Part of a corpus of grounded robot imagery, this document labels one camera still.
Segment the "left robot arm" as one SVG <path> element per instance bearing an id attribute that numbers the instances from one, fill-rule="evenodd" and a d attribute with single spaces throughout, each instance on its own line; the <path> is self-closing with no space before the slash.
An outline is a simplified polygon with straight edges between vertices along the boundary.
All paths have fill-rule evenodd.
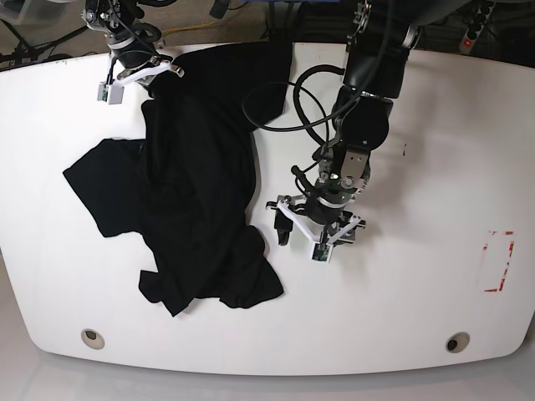
<path id="1" fill-rule="evenodd" d="M 387 138 L 393 101 L 400 95 L 409 52 L 419 36 L 416 26 L 396 16 L 392 1 L 359 2 L 353 25 L 344 67 L 310 68 L 293 91 L 298 117 L 307 124 L 299 99 L 304 81 L 324 72 L 342 78 L 330 123 L 334 136 L 321 140 L 313 155 L 318 177 L 310 181 L 306 170 L 293 166 L 299 195 L 281 195 L 267 204 L 275 212 L 278 244 L 286 246 L 298 228 L 310 240 L 316 260 L 354 242 L 355 232 L 366 226 L 346 207 L 368 185 L 371 153 Z"/>

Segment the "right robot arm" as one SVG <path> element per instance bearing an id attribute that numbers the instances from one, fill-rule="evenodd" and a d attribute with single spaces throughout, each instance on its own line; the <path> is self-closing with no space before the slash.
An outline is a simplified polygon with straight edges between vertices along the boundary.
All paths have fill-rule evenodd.
<path id="1" fill-rule="evenodd" d="M 99 85 L 101 97 L 110 97 L 130 82 L 148 85 L 157 75 L 172 72 L 183 77 L 183 68 L 156 45 L 162 38 L 158 27 L 145 23 L 143 7 L 164 8 L 172 1 L 87 1 L 82 19 L 87 27 L 102 32 L 110 50 L 108 73 Z"/>

